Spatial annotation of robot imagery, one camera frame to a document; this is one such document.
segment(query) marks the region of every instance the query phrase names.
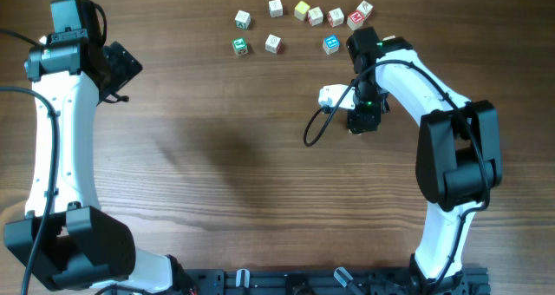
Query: teal cube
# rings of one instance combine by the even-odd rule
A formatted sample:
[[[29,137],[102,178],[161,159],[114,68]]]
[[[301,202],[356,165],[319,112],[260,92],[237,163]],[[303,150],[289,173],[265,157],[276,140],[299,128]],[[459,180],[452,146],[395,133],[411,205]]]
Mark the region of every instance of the teal cube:
[[[235,50],[236,56],[244,56],[249,53],[249,49],[246,45],[246,40],[243,37],[233,40],[233,50]]]

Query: wooden surface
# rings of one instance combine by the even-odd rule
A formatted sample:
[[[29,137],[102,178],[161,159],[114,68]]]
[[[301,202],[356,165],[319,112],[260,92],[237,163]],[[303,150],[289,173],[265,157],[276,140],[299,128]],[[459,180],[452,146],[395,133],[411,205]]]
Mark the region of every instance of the wooden surface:
[[[0,0],[0,27],[38,38],[49,1]],[[426,201],[416,185],[418,127],[395,99],[376,133],[351,135],[339,114],[313,148],[302,143],[318,90],[354,77],[346,24],[310,27],[299,0],[93,0],[108,41],[143,64],[95,119],[95,182],[103,210],[138,246],[186,268],[406,266]],[[304,0],[348,14],[362,0]],[[447,85],[499,112],[502,185],[472,225],[464,262],[487,266],[495,294],[554,293],[555,3],[553,0],[368,0],[365,25],[404,36]],[[252,15],[237,29],[237,10]],[[269,34],[283,52],[264,50]],[[324,37],[339,52],[327,56]],[[232,39],[244,36],[248,56]],[[25,43],[0,37],[0,85],[29,86]],[[30,98],[0,95],[0,223],[23,216],[34,168]],[[0,293],[23,266],[0,247]],[[31,293],[46,293],[33,281]]]

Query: black cable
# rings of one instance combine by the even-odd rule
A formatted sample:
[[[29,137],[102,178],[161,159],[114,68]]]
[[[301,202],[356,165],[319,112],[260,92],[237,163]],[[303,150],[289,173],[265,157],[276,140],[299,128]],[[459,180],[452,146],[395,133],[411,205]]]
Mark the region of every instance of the black cable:
[[[333,118],[333,115],[335,114],[335,112],[339,108],[339,105],[341,104],[341,102],[343,101],[345,96],[349,93],[350,89],[360,81],[361,76],[366,75],[371,70],[374,70],[376,67],[381,66],[381,65],[385,65],[385,64],[401,64],[401,65],[405,65],[405,66],[407,66],[411,69],[414,69],[416,72],[418,72],[424,78],[426,78],[432,84],[432,86],[434,86],[434,88],[441,95],[441,97],[447,103],[449,103],[449,105],[453,108],[453,112],[454,112],[455,116],[462,122],[462,125],[464,126],[464,129],[465,129],[465,131],[468,135],[468,138],[470,139],[471,146],[473,148],[474,154],[475,154],[476,159],[478,161],[478,168],[480,169],[482,192],[483,192],[483,195],[482,195],[483,203],[480,207],[467,209],[465,212],[463,212],[460,215],[460,223],[459,223],[459,226],[457,228],[457,234],[456,234],[456,237],[455,237],[453,249],[451,250],[449,256],[447,257],[447,263],[443,267],[443,270],[441,270],[441,274],[440,274],[439,278],[436,280],[436,282],[434,283],[434,285],[430,288],[430,290],[428,292],[429,294],[432,294],[433,291],[441,284],[441,281],[443,281],[443,279],[445,278],[445,275],[449,271],[449,268],[451,267],[451,264],[454,261],[454,257],[457,253],[457,250],[459,249],[460,237],[462,236],[462,231],[463,231],[464,225],[467,221],[467,216],[470,213],[477,213],[477,212],[485,211],[489,207],[489,202],[490,202],[490,187],[489,187],[489,184],[487,182],[486,168],[484,166],[484,160],[483,160],[483,157],[482,157],[482,153],[481,153],[480,149],[478,148],[478,143],[476,141],[476,138],[474,137],[474,134],[473,134],[472,129],[470,128],[470,125],[468,124],[467,119],[461,113],[459,107],[457,107],[457,105],[453,102],[453,100],[451,100],[449,95],[445,91],[443,91],[443,89],[437,84],[437,82],[435,82],[434,79],[432,79],[432,77],[430,75],[428,75],[427,72],[425,72],[423,69],[417,67],[412,62],[407,62],[407,61],[403,61],[403,60],[386,60],[386,61],[377,62],[376,64],[374,64],[374,65],[370,66],[369,68],[365,69],[349,85],[349,87],[347,89],[345,89],[345,91],[341,95],[341,98],[339,98],[339,101],[337,102],[336,106],[331,110],[331,113],[328,116],[328,119],[326,120],[326,122],[324,123],[322,128],[320,129],[320,132],[318,133],[317,137],[312,142],[307,142],[306,141],[306,135],[308,134],[310,125],[312,124],[312,122],[316,119],[316,116],[322,110],[318,110],[314,114],[314,116],[312,116],[312,119],[310,119],[310,122],[308,123],[306,129],[304,130],[304,137],[303,137],[304,145],[306,145],[307,147],[310,147],[310,146],[314,145],[320,139],[320,137],[323,134],[323,131],[325,131],[325,129],[328,127],[328,124],[330,123],[331,119]]]
[[[122,285],[108,285],[104,288],[101,288],[98,292],[95,293],[95,295],[102,295],[105,292],[111,291],[111,290],[124,291],[124,292],[130,292],[130,293],[139,293],[143,295],[153,295],[151,292],[147,292],[145,290],[135,289],[133,287],[126,287]]]
[[[102,42],[101,42],[101,45],[103,46],[104,43],[106,43],[106,36],[107,36],[106,32],[108,31],[108,21],[106,20],[106,14],[104,13],[104,10],[102,9],[102,7],[99,4],[95,3],[95,8],[99,12],[101,12],[102,22],[104,24],[104,28],[102,30]]]
[[[21,39],[21,40],[23,40],[23,41],[25,41],[25,42],[27,42],[27,43],[30,43],[30,44],[34,45],[34,46],[37,47],[37,48],[42,46],[40,43],[38,43],[38,42],[36,42],[36,41],[34,41],[34,40],[32,40],[32,39],[29,39],[28,37],[26,37],[26,36],[24,36],[24,35],[18,34],[18,33],[16,33],[16,32],[13,31],[13,30],[0,29],[0,34],[5,34],[5,35],[8,35],[8,36],[13,36],[13,37],[15,37],[15,38],[17,38],[17,39]]]
[[[46,205],[44,206],[44,213],[42,214],[41,224],[38,227],[38,232],[36,233],[35,242],[31,248],[31,253],[29,255],[29,260],[27,262],[27,267],[25,268],[25,274],[23,275],[23,282],[21,286],[21,294],[27,295],[29,291],[29,282],[31,279],[31,273],[33,271],[33,265],[35,264],[36,254],[40,248],[42,236],[46,231],[46,220],[50,214],[50,208],[52,207],[52,201],[54,200],[54,195],[56,191],[56,174],[58,168],[58,148],[59,148],[59,132],[58,132],[58,120],[56,116],[56,110],[54,106],[46,100],[42,95],[37,92],[19,87],[0,87],[0,92],[18,92],[26,95],[33,95],[37,98],[48,110],[48,116],[50,118],[50,123],[52,127],[52,153],[50,155],[50,174],[49,174],[49,186],[46,195]]]

